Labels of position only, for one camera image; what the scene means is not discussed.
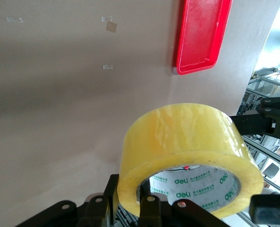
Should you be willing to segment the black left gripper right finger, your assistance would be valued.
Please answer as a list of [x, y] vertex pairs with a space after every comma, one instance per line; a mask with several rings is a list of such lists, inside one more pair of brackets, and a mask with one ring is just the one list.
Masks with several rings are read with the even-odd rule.
[[196, 203], [181, 199], [172, 205], [153, 195], [149, 183], [140, 185], [138, 227], [228, 227]]

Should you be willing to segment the red plastic tray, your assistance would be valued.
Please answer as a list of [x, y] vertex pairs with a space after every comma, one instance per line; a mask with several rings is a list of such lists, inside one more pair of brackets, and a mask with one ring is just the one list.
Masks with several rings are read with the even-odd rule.
[[217, 63], [233, 0], [184, 0], [176, 58], [178, 75]]

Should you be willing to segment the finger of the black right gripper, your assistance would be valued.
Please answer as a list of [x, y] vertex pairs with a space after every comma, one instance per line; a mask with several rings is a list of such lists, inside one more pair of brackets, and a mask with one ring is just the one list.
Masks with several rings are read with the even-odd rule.
[[241, 135], [280, 136], [280, 97], [263, 98], [255, 114], [230, 117]]
[[280, 194], [253, 195], [250, 217], [255, 224], [280, 224]]

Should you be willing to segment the brown square patch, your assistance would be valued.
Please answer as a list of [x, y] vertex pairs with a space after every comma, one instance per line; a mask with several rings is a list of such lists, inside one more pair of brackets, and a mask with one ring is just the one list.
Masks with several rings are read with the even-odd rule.
[[106, 30], [107, 31], [115, 33], [116, 29], [117, 29], [117, 24], [116, 23], [113, 23], [111, 21], [107, 22], [107, 25], [106, 25]]

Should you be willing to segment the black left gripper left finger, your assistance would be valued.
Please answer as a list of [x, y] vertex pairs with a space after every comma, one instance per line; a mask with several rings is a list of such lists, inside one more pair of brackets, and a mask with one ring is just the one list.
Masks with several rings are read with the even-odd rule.
[[81, 206], [60, 201], [15, 227], [111, 227], [118, 207], [119, 175], [110, 175], [102, 194], [88, 196]]

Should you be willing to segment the yellow packing tape roll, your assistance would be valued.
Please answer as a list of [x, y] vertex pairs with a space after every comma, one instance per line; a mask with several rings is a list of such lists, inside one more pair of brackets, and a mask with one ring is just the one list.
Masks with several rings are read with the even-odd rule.
[[148, 112], [127, 131], [118, 183], [120, 204], [140, 214], [140, 185], [169, 203], [186, 199], [218, 218], [249, 206], [263, 177], [231, 118], [201, 104]]

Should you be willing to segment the metal frame shelving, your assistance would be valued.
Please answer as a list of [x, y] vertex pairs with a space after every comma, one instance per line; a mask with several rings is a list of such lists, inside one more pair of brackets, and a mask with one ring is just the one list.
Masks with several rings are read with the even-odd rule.
[[[280, 68], [260, 70], [253, 74], [237, 116], [257, 113], [261, 99], [268, 97], [280, 97]], [[243, 135], [243, 138], [262, 173], [262, 194], [280, 194], [280, 136], [254, 134]], [[255, 224], [250, 217], [250, 207], [239, 216], [253, 226], [280, 227], [280, 224]]]

